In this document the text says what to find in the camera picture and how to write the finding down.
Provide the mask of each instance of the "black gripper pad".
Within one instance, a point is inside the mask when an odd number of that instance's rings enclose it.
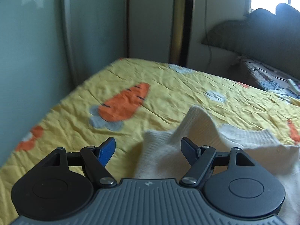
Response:
[[[257,220],[226,217],[210,207],[196,189],[174,179],[124,179],[115,188],[101,189],[84,209],[59,221],[19,217],[13,225],[283,225],[276,216]]]

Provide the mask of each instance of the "cable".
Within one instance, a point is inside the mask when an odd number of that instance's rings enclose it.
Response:
[[[249,61],[245,61],[245,60],[239,60],[239,61],[240,61],[240,62],[253,63],[253,64],[261,64],[261,65],[263,65],[264,67],[266,67],[263,63],[260,63],[260,62],[257,62],[257,61],[254,61],[254,62],[249,62]],[[256,70],[256,71],[261,70],[261,71],[263,71],[264,73],[268,73],[268,74],[272,75],[274,78],[277,78],[277,79],[279,79],[279,80],[282,80],[282,81],[286,81],[286,82],[287,82],[286,79],[277,77],[277,76],[275,76],[274,74],[269,73],[269,72],[263,70],[262,68],[257,68],[257,67],[255,67],[255,70]]]
[[[209,50],[209,61],[204,70],[206,72],[208,70],[210,64],[212,63],[212,49],[209,45],[208,36],[207,36],[207,0],[205,0],[204,30],[205,30],[205,38],[206,38],[207,46],[208,46],[208,50]]]

